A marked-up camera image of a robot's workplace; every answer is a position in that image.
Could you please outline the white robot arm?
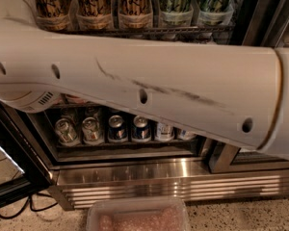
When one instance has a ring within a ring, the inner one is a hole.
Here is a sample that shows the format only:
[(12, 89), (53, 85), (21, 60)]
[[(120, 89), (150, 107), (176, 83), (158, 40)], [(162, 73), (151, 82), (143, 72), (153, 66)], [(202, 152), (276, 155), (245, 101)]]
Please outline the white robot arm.
[(0, 101), (37, 113), (61, 93), (289, 160), (289, 48), (58, 34), (0, 0)]

